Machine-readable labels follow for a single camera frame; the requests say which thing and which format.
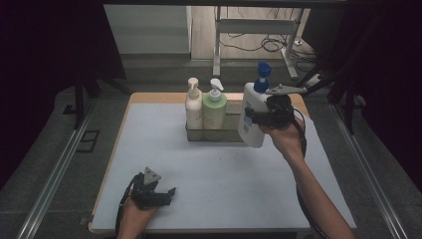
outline cable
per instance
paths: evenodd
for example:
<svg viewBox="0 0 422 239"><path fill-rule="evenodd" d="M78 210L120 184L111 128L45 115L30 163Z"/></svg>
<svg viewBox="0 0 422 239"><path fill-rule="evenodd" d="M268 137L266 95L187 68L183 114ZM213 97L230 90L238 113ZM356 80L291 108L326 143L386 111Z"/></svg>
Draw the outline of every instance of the cable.
<svg viewBox="0 0 422 239"><path fill-rule="evenodd" d="M304 70L303 68L301 68L300 66L299 66L299 64L300 63L309 63L309 62L295 62L295 67L296 67L296 69L298 69L299 71L301 71L301 72L309 72L309 71L307 71L307 70Z"/></svg>
<svg viewBox="0 0 422 239"><path fill-rule="evenodd" d="M286 15L286 14L287 14L287 12L288 12L288 9L289 9L289 8L285 8L285 18L284 18L284 19L288 18L288 16Z"/></svg>
<svg viewBox="0 0 422 239"><path fill-rule="evenodd" d="M222 42L221 42L221 40L220 40L220 44L221 44L221 45L223 45L223 46L225 46L225 47L236 48L236 49L239 49L239 50L242 50L242 51L247 51L247 52L255 52L255 51L258 51L258 50L260 50L261 48L263 48L263 47L261 46L261 47L259 47L259 48L257 48L257 49L245 49L245 48L240 48L240 47L233 46L233 45L227 45L227 44L224 44L224 43L222 43Z"/></svg>
<svg viewBox="0 0 422 239"><path fill-rule="evenodd" d="M267 44L273 44L275 47L276 47L276 49L274 49L274 50L271 50L271 49L268 49L267 47L266 47L266 45ZM286 47L287 46L287 44L285 43L285 42L283 42L283 41L280 41L279 39L274 39L274 38L270 38L270 34L269 35L267 35L267 37L265 37L262 41L261 41L261 46L267 51L267 52L279 52L280 50L282 50L284 47Z"/></svg>
<svg viewBox="0 0 422 239"><path fill-rule="evenodd" d="M242 15L242 13L240 12L240 7L238 7L238 13L240 14L240 16L241 16L242 18L244 18L244 17L243 17L243 15Z"/></svg>
<svg viewBox="0 0 422 239"><path fill-rule="evenodd" d="M120 204L118 205L117 217L115 219L115 236L118 235L118 230L120 229L120 220L121 220L121 215L123 213L123 205L126 199L129 197L130 188L135 182L136 178L137 178L137 175L130 181L129 186L124 191L124 195L121 198Z"/></svg>
<svg viewBox="0 0 422 239"><path fill-rule="evenodd" d="M278 8L278 9L276 10L276 15L274 16L274 19L277 19L277 16L279 15L279 10L280 10L280 8Z"/></svg>
<svg viewBox="0 0 422 239"><path fill-rule="evenodd" d="M270 15L270 13L271 12L273 12L273 10L275 10L276 8L272 8L269 12L268 12L268 14L267 14L267 16L265 17L265 19L268 19L268 16Z"/></svg>
<svg viewBox="0 0 422 239"><path fill-rule="evenodd" d="M289 20L292 20L292 16L293 16L294 11L295 11L295 8L292 9L291 17L289 18Z"/></svg>
<svg viewBox="0 0 422 239"><path fill-rule="evenodd" d="M314 63L317 59L316 58L309 58L309 57L301 57L299 55L296 55L295 53L291 53L292 59L295 60L304 60L306 62Z"/></svg>
<svg viewBox="0 0 422 239"><path fill-rule="evenodd" d="M230 35L230 33L228 33L227 35L231 38L237 38L237 37L242 37L243 35L245 35L245 33L238 34L238 35L235 35L235 36Z"/></svg>
<svg viewBox="0 0 422 239"><path fill-rule="evenodd" d="M294 111L298 112L301 115L302 121L304 122L304 127L301 127L299 125L299 123L296 121L295 116L292 116L292 118L291 118L292 124L295 126L295 128L297 129L297 131L299 133L299 136L300 136L300 139L301 139L301 145L302 145L302 153L305 157L306 152L307 152L307 139L306 139L306 136L305 136L305 134L306 134L305 117L299 110L294 109ZM302 212L304 213L306 219L310 223L310 226L316 231L316 233L320 236L320 238L329 239L329 237L319 228L317 223L314 221L314 219L311 216L310 212L308 211L307 206L305 205L304 199L302 198L302 195L299 192L299 189L297 187L296 187L296 193L298 195L299 206L301 207Z"/></svg>

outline bottle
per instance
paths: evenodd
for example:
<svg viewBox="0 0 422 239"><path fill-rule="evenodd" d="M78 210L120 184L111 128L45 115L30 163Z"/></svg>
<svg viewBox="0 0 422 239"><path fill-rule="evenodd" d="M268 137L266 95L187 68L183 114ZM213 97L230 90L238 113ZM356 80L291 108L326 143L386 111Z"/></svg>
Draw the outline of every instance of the bottle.
<svg viewBox="0 0 422 239"><path fill-rule="evenodd" d="M202 98L204 129L221 129L226 116L227 98L220 91L224 88L220 80L211 79L211 90Z"/></svg>
<svg viewBox="0 0 422 239"><path fill-rule="evenodd" d="M198 89L198 79L187 81L189 91L186 94L186 128L202 129L202 92Z"/></svg>
<svg viewBox="0 0 422 239"><path fill-rule="evenodd" d="M268 76L271 67L265 62L258 63L259 79L255 83L247 83L242 101L242 109L250 108L255 112L266 113L268 111L265 101L269 95L265 92L269 87ZM241 110L239 118L238 133L240 138L250 147L261 147L264 142L264 134L252 119L245 116L245 110Z"/></svg>

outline spray nozzle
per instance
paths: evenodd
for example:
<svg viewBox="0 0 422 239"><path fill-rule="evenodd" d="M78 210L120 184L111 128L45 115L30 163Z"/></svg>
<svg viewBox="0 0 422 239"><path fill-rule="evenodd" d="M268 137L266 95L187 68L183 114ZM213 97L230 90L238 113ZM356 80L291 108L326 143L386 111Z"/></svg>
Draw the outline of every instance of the spray nozzle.
<svg viewBox="0 0 422 239"><path fill-rule="evenodd" d="M210 100L213 102L217 102L220 100L220 96L221 96L220 91L224 90L223 85L221 85L220 80L214 78L214 79L211 79L211 87L212 87L212 90L210 92Z"/></svg>

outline table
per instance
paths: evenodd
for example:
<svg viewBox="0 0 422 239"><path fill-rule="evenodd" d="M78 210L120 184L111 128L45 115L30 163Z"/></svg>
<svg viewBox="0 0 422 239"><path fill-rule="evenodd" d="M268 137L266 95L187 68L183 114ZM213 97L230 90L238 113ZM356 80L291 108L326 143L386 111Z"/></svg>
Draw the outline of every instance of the table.
<svg viewBox="0 0 422 239"><path fill-rule="evenodd" d="M243 94L226 96L229 101L243 98ZM349 225L356 227L302 97L291 98L293 105L306 115L310 168ZM114 229L125 188L146 166L162 176L157 192L177 188L171 205L158 211L146 232L309 229L297 201L293 174L271 139L266 136L262 148L239 142L189 142L184 128L184 100L182 93L131 96L90 230L102 233Z"/></svg>

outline box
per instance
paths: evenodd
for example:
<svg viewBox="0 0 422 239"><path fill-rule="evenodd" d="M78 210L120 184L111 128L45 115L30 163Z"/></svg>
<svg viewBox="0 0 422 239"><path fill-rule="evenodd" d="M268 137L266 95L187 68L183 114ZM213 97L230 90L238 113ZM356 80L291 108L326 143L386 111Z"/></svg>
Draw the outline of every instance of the box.
<svg viewBox="0 0 422 239"><path fill-rule="evenodd" d="M188 141L243 142L238 133L242 101L228 101L226 117L221 129L187 129Z"/></svg>

